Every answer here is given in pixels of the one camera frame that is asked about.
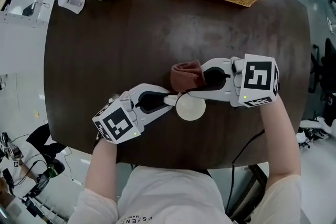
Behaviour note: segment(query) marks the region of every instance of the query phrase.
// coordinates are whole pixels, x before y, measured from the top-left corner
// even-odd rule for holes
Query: white device
[[[206,99],[248,108],[276,100],[279,71],[272,57],[215,58],[201,67],[204,87],[170,95],[162,87],[143,83],[110,99],[92,120],[107,141],[119,144],[141,135],[145,125],[174,106],[182,119],[193,121],[203,115]]]

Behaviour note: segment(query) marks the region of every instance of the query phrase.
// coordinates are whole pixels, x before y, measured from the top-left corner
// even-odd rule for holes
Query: brown towel
[[[185,92],[186,90],[206,85],[199,61],[173,65],[170,81],[176,92]]]

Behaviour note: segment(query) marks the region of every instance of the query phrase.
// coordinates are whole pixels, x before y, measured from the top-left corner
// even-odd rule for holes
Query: white floor
[[[326,9],[323,0],[299,1],[307,6],[312,44],[320,45],[323,50],[324,40],[327,37],[336,44],[334,36],[326,25]],[[9,74],[8,78],[2,77],[6,81],[7,87],[0,91],[0,131],[8,132],[12,138],[29,134],[47,121],[43,67],[39,66],[33,71]],[[334,147],[336,147],[336,142],[333,139],[321,141],[302,155],[302,209],[312,224],[335,223],[336,151]],[[47,199],[49,206],[55,206],[55,210],[60,214],[69,217],[73,212],[78,194],[83,189],[82,184],[85,181],[91,156],[72,150],[72,154],[67,156],[71,167],[70,174],[70,169],[65,162],[65,155],[68,154],[70,154],[70,150],[66,148],[63,153],[57,156],[65,164],[66,170],[63,174],[50,180],[49,185],[39,198]],[[118,164],[118,195],[121,195],[130,172],[130,165]],[[211,175],[218,184],[223,201],[226,203],[230,188],[230,169],[212,170]],[[248,177],[249,175],[243,168],[238,169],[235,189],[239,189],[239,186],[243,185]]]

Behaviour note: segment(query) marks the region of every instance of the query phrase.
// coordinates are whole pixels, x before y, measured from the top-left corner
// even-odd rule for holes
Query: forearm
[[[271,177],[301,174],[300,150],[293,126],[280,98],[260,106],[268,145]]]
[[[93,151],[85,182],[87,189],[114,201],[116,158],[117,146],[101,139]]]
[[[29,171],[29,168],[24,163],[20,164],[20,168],[29,178],[31,178],[32,180],[35,181],[35,183],[37,183],[36,176],[34,176],[34,174],[31,171]]]

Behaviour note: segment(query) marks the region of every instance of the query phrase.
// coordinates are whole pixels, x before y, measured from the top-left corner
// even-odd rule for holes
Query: black chair
[[[336,93],[336,49],[334,48],[331,40],[327,38],[325,40],[326,48],[324,57],[322,57],[322,65],[318,63],[319,47],[313,45],[314,49],[317,49],[317,59],[311,54],[312,69],[311,74],[314,73],[313,88],[309,88],[310,93],[314,93],[317,83],[320,82],[321,88],[324,93]]]

